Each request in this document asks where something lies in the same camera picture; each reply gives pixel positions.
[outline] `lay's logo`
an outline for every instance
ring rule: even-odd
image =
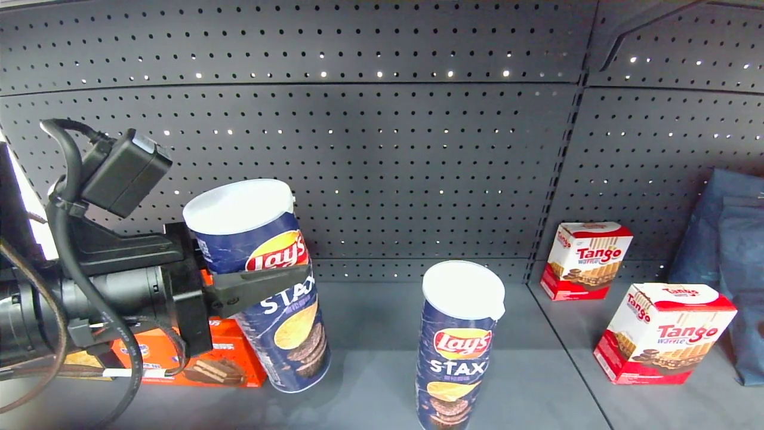
[[[245,269],[250,272],[308,264],[308,258],[303,234],[299,230],[290,230],[260,245],[249,256]]]
[[[472,360],[488,351],[492,336],[480,328],[444,328],[435,333],[432,344],[448,360]]]

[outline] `chip can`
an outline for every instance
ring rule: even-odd
[[[183,208],[183,218],[214,273],[310,265],[293,202],[286,183],[253,179],[200,194]],[[332,354],[312,270],[302,284],[234,318],[276,389],[298,393],[329,369]]]
[[[425,430],[464,430],[488,369],[504,285],[482,265],[440,262],[424,275],[416,411]]]

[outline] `gray shelf surface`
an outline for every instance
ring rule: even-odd
[[[333,357],[329,373],[315,387],[287,395],[269,386],[146,385],[115,427],[419,428],[414,366],[420,284],[326,282],[319,294]],[[506,305],[470,429],[607,429],[528,288],[507,284]],[[0,384],[0,399],[10,401],[28,384]],[[58,379],[39,400],[3,415],[0,428],[82,428],[116,404],[125,384]]]
[[[553,302],[529,284],[581,376],[617,430],[755,429],[764,425],[764,391],[736,381],[729,348],[717,343],[681,386],[617,386],[605,376],[592,351],[626,294],[629,283],[613,285],[604,301]]]

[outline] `pegboard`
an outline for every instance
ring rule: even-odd
[[[622,3],[602,8],[593,35],[588,84],[764,91],[764,43],[761,40],[764,4],[759,2],[757,8],[717,2],[690,3],[663,2],[659,5],[662,9],[654,13],[665,15],[644,25],[633,20],[634,28],[620,30],[613,26],[613,21],[628,21],[623,11],[614,9],[607,13],[607,10],[634,9],[635,6]],[[611,38],[615,41],[617,35],[622,37],[619,44],[604,43]]]
[[[3,132],[44,196],[64,172],[40,119],[136,128],[174,165],[119,233],[157,231],[211,188],[279,178],[317,258],[527,259],[575,86],[161,86],[3,97]],[[80,139],[82,148],[86,139]]]
[[[313,265],[319,282],[421,282],[439,259],[319,259]],[[496,273],[505,285],[525,282],[524,259],[470,259]]]
[[[595,2],[82,2],[0,15],[0,95],[123,86],[577,82]]]
[[[628,259],[669,261],[711,168],[764,174],[764,96],[585,90],[536,258],[562,221],[628,226]]]

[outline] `blue bag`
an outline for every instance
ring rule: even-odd
[[[668,281],[719,289],[719,217],[725,197],[764,197],[764,178],[714,169],[674,258]]]
[[[738,309],[729,329],[735,368],[743,385],[754,386],[764,384],[764,199],[747,200],[724,199],[719,286]]]
[[[743,385],[764,384],[764,179],[714,170],[668,280],[709,285],[737,306],[735,368]]]

